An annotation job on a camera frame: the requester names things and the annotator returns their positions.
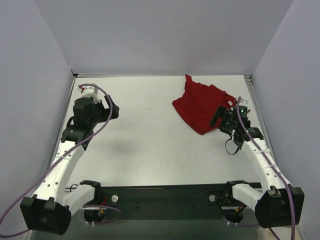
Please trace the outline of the red t-shirt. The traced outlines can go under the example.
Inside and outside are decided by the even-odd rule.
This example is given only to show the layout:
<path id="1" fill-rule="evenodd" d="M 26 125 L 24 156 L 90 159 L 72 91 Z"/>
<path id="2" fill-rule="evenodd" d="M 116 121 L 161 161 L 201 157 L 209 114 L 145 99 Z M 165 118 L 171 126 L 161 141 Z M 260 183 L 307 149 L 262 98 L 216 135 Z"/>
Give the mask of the red t-shirt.
<path id="1" fill-rule="evenodd" d="M 219 106 L 233 107 L 236 98 L 215 85 L 194 82 L 192 77 L 185 75 L 184 93 L 172 102 L 179 116 L 196 133 L 204 135 L 220 125 L 218 120 L 213 126 L 210 122 Z"/>

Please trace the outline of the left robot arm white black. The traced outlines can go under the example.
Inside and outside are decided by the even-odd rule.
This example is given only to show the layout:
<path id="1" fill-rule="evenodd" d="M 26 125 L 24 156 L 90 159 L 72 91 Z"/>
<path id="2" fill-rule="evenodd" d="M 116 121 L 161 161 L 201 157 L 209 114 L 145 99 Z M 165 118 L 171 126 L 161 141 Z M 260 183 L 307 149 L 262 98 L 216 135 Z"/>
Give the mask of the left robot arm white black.
<path id="1" fill-rule="evenodd" d="M 20 203 L 29 230 L 63 235 L 80 208 L 88 203 L 96 206 L 102 202 L 101 184 L 97 181 L 83 180 L 68 195 L 65 195 L 65 189 L 89 142 L 98 134 L 94 128 L 119 117 L 119 107 L 108 94 L 104 98 L 108 108 L 96 95 L 75 100 L 73 116 L 62 132 L 53 163 L 40 178 L 41 184 L 33 195 L 24 197 Z"/>

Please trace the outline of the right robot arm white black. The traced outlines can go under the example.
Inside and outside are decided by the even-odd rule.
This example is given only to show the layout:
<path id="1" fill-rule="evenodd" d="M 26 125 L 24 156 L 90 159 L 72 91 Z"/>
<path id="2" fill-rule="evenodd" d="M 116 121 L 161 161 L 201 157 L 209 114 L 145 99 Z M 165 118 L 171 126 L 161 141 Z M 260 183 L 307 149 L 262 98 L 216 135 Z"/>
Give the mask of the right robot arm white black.
<path id="1" fill-rule="evenodd" d="M 230 108 L 220 105 L 210 126 L 219 122 L 218 129 L 247 156 L 262 191 L 244 180 L 228 181 L 224 201 L 239 201 L 253 210 L 258 224 L 265 229 L 297 225 L 301 219 L 304 192 L 282 175 L 263 134 L 259 128 L 251 127 L 247 114 L 248 108 L 244 105 Z"/>

